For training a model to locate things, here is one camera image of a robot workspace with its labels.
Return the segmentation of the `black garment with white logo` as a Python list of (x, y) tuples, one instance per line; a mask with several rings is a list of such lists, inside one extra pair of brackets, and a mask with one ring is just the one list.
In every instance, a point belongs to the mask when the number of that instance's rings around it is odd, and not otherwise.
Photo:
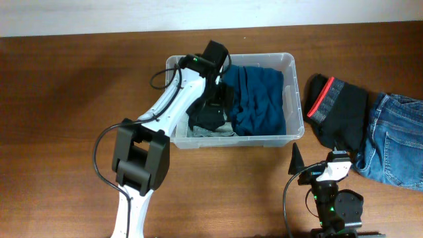
[(226, 123), (224, 106), (205, 100), (196, 100), (186, 111), (188, 115), (188, 127), (193, 130), (194, 126), (215, 131)]

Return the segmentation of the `light grey-blue jeans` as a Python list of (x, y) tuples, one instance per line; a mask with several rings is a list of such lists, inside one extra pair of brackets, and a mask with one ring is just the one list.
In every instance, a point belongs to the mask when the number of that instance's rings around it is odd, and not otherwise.
[(232, 124), (230, 122), (224, 123), (224, 125), (218, 127), (216, 130), (207, 130), (199, 126), (193, 126), (192, 128), (188, 125), (189, 116), (185, 113), (176, 125), (174, 130), (175, 138), (211, 138), (211, 137), (232, 137), (237, 136), (233, 131)]

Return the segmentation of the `dark blue garment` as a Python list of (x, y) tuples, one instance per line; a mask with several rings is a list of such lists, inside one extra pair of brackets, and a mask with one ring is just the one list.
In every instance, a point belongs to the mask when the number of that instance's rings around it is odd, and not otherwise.
[(286, 134), (281, 71), (255, 66), (232, 65), (223, 82), (233, 89), (229, 111), (238, 136), (282, 136)]

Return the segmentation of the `black shorts red waistband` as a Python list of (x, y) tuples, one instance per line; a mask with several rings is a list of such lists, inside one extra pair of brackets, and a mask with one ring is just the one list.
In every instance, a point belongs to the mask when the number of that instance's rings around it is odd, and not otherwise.
[(305, 121), (321, 145), (356, 151), (364, 137), (368, 93), (336, 77), (316, 74), (305, 99)]

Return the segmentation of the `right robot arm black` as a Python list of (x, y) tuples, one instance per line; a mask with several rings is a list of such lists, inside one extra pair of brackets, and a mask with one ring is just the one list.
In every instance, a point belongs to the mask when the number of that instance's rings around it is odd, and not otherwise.
[(289, 237), (293, 233), (289, 227), (286, 196), (290, 184), (297, 179), (299, 186), (309, 185), (307, 191), (313, 195), (320, 228), (312, 229), (310, 237), (366, 238), (385, 237), (378, 232), (359, 233), (362, 226), (364, 197), (353, 190), (338, 188), (338, 183), (348, 176), (352, 162), (346, 151), (334, 149), (324, 161), (306, 166), (296, 143), (293, 144), (287, 181), (283, 192), (283, 216)]

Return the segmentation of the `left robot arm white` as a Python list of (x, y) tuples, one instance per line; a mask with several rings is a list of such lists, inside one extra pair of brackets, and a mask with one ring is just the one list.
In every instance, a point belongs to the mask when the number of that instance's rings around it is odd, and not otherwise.
[(112, 238), (143, 237), (149, 201), (170, 166), (170, 138), (183, 114), (216, 91), (229, 69), (228, 49), (209, 41), (201, 54), (188, 54), (165, 69), (168, 79), (159, 100), (137, 120), (117, 128), (112, 170), (119, 204)]

